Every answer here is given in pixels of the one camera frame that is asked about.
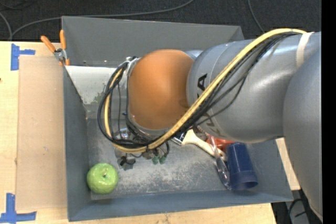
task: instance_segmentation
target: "white handle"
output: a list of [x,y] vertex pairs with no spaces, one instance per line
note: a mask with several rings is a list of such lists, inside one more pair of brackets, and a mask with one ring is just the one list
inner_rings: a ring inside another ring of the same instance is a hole
[[[205,152],[208,152],[211,156],[213,157],[215,156],[212,146],[209,143],[197,137],[193,131],[188,131],[185,134],[185,137],[181,145],[185,145],[185,144],[194,144],[200,147],[201,149],[203,149]],[[220,156],[223,157],[224,161],[226,161],[226,154],[223,151],[221,151],[219,148],[218,148],[218,152]]]

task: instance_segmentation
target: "orange object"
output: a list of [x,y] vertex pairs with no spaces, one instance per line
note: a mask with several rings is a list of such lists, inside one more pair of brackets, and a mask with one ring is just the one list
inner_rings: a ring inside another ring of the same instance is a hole
[[41,36],[41,41],[48,47],[48,49],[52,53],[56,52],[55,46],[50,42],[50,40],[46,36]]
[[214,137],[214,140],[215,140],[215,144],[216,146],[221,150],[221,151],[224,151],[226,153],[226,147],[229,145],[229,144],[232,144],[234,143],[235,141],[232,141],[232,140],[226,140],[226,139],[220,139],[220,138],[216,138]]
[[62,49],[65,50],[67,48],[67,43],[65,41],[64,30],[63,29],[59,32],[59,40],[61,42]]
[[193,60],[175,49],[153,51],[134,66],[128,82],[130,116],[140,126],[173,126],[188,110],[186,82]]

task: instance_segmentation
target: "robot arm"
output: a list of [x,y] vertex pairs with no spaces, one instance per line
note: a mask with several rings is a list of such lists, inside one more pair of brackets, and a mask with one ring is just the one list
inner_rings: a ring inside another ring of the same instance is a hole
[[[123,70],[112,75],[109,89]],[[128,129],[141,139],[113,138],[104,117],[101,130],[117,149],[154,151],[194,126],[244,143],[285,137],[300,185],[322,219],[321,33],[276,29],[199,55],[158,50],[138,59],[127,76]],[[100,107],[105,115],[109,96]]]

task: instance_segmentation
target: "yellow cable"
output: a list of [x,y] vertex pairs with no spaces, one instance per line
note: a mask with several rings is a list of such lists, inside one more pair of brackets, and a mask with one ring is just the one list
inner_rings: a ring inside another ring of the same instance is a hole
[[[253,40],[250,44],[248,44],[244,49],[242,49],[229,63],[228,65],[216,76],[216,78],[210,83],[210,85],[204,90],[204,92],[198,97],[198,99],[191,105],[191,107],[188,109],[188,111],[179,119],[178,122],[175,123],[173,127],[170,128],[168,132],[166,132],[164,135],[162,135],[158,140],[154,141],[153,143],[149,144],[148,146],[143,146],[139,148],[127,148],[120,145],[117,145],[114,143],[114,146],[125,152],[125,153],[143,153],[146,152],[147,149],[152,150],[161,144],[163,144],[166,140],[170,139],[170,137],[177,132],[182,125],[193,115],[193,113],[198,109],[198,107],[204,102],[204,100],[213,92],[213,90],[216,88],[216,86],[220,83],[222,79],[226,77],[226,75],[234,68],[234,66],[239,63],[240,60],[242,60],[252,49],[254,49],[256,46],[258,46],[261,42],[265,41],[266,39],[270,38],[274,35],[279,35],[283,33],[298,33],[298,34],[305,34],[306,32],[303,30],[298,29],[291,29],[291,28],[281,28],[281,29],[275,29],[271,30],[260,37]],[[107,119],[105,118],[105,127],[106,130],[108,130],[109,135],[110,128],[109,124],[107,122]]]

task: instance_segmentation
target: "blue tape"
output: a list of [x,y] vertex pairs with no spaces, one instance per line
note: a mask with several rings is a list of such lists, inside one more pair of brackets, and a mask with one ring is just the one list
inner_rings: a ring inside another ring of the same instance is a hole
[[19,56],[20,55],[35,55],[35,50],[25,49],[20,50],[20,47],[12,44],[12,60],[10,63],[11,70],[18,70],[19,69]]
[[0,223],[16,224],[17,221],[32,221],[36,219],[36,211],[26,214],[17,214],[15,211],[15,195],[6,194],[6,212],[1,213]]

